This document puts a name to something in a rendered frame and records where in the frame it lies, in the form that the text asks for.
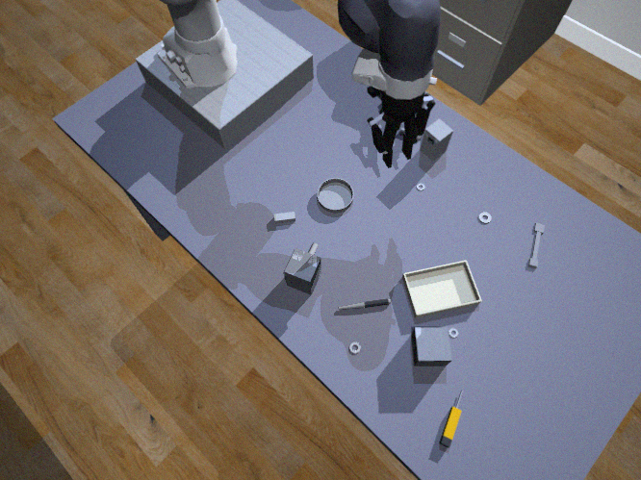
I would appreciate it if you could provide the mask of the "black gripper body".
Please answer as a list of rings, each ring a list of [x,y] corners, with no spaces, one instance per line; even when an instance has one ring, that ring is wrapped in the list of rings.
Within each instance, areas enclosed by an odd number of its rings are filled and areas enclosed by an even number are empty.
[[[404,116],[402,122],[408,121],[408,115],[416,113],[422,107],[423,99],[424,93],[413,99],[397,100],[382,91],[382,109],[379,114],[384,112],[382,119],[391,125],[394,125],[397,116]]]

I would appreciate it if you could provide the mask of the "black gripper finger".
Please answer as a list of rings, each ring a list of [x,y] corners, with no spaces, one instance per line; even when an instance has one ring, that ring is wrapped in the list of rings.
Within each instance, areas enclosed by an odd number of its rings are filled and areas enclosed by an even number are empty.
[[[403,135],[402,152],[407,160],[411,159],[413,144],[417,142],[417,137],[422,136],[424,133],[430,111],[434,105],[434,100],[427,93],[424,96],[422,108],[417,111],[417,114],[409,115],[408,121],[404,122],[405,133]]]
[[[373,144],[379,153],[383,153],[383,161],[386,166],[390,168],[392,167],[393,144],[403,117],[397,116],[394,125],[386,122],[384,133],[382,135],[382,122],[384,121],[382,116],[384,114],[385,113],[383,112],[375,119],[370,117],[367,121],[372,128]]]

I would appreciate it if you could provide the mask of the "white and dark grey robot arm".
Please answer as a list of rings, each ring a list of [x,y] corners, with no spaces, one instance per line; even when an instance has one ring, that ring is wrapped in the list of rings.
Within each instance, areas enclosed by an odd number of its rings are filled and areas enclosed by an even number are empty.
[[[185,88],[226,83],[236,73],[237,45],[224,28],[217,1],[160,1],[177,29],[164,35],[161,60]],[[364,48],[352,80],[369,86],[372,98],[381,100],[384,91],[395,99],[413,99],[436,85],[431,75],[441,25],[439,0],[338,0],[338,15],[345,34]]]

